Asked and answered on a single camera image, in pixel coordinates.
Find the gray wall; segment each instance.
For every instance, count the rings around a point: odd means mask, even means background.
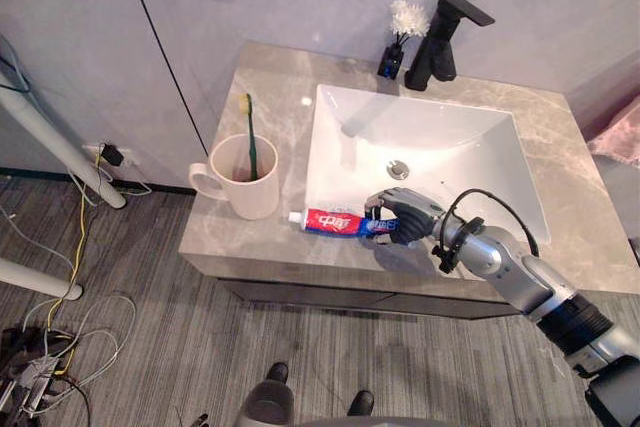
[[[246,39],[377,60],[391,1],[147,0],[208,143]],[[431,13],[437,0],[409,1]],[[587,137],[637,93],[639,0],[471,1],[497,22],[461,23],[460,75],[562,92]],[[131,147],[146,178],[186,184],[202,149],[137,0],[0,0],[0,32],[78,138]],[[0,123],[0,165],[54,169],[5,115]]]

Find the green toothbrush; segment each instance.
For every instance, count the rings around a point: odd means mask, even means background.
[[[249,159],[251,161],[251,179],[258,180],[258,154],[256,153],[256,137],[253,134],[253,104],[251,102],[251,95],[241,94],[238,98],[238,107],[240,111],[249,116]]]

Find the white flower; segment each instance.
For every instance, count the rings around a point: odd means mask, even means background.
[[[391,31],[394,34],[424,37],[429,29],[427,14],[419,5],[409,5],[406,0],[391,2]]]

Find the electrical outlet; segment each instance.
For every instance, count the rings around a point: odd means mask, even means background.
[[[89,153],[89,156],[91,157],[91,159],[95,159],[96,155],[98,155],[98,153],[100,152],[101,146],[102,144],[86,144],[86,145],[83,145],[82,148]],[[131,167],[132,165],[138,165],[138,161],[133,155],[133,152],[131,151],[131,149],[118,147],[118,151],[120,151],[120,153],[124,157],[124,159],[122,160],[122,164],[120,164],[118,167],[115,167],[113,165],[109,165],[109,167],[113,169],[121,169],[122,167]]]

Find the white mug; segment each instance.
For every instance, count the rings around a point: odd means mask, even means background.
[[[271,142],[255,136],[258,180],[251,176],[249,135],[238,134],[224,139],[209,155],[206,164],[189,166],[189,182],[202,195],[227,200],[240,217],[254,220],[276,210],[280,197],[278,152]]]

